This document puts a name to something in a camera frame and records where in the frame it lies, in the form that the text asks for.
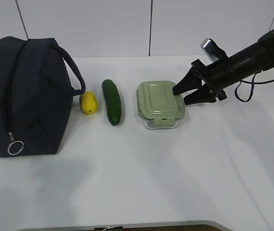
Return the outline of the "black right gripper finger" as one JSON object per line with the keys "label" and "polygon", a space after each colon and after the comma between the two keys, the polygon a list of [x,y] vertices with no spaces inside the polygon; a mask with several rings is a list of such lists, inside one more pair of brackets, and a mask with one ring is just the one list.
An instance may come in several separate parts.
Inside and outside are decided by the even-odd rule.
{"label": "black right gripper finger", "polygon": [[197,103],[215,103],[216,97],[210,93],[208,88],[200,88],[191,94],[184,97],[185,105],[192,105]]}
{"label": "black right gripper finger", "polygon": [[173,87],[173,94],[179,95],[189,90],[199,89],[202,86],[198,72],[190,68],[187,74]]}

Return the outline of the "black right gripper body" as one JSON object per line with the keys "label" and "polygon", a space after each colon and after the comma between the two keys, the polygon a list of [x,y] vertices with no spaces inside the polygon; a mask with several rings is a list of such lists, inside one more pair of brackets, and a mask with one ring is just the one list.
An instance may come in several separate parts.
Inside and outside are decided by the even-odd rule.
{"label": "black right gripper body", "polygon": [[216,99],[218,98],[219,101],[227,98],[224,90],[218,89],[217,87],[213,86],[209,71],[200,60],[195,60],[192,63],[192,68],[194,68],[198,72],[199,78],[204,81],[204,85],[202,85],[200,88],[210,89],[210,93],[212,93],[216,97]]}

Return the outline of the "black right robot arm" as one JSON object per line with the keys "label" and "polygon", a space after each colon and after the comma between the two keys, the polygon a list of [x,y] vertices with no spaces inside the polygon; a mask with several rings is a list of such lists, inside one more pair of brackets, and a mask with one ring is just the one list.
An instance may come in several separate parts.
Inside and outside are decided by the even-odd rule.
{"label": "black right robot arm", "polygon": [[174,95],[192,92],[184,97],[185,105],[222,101],[227,98],[225,88],[274,68],[274,29],[232,56],[227,56],[210,38],[203,41],[201,48],[212,63],[193,61],[188,73],[173,87]]}

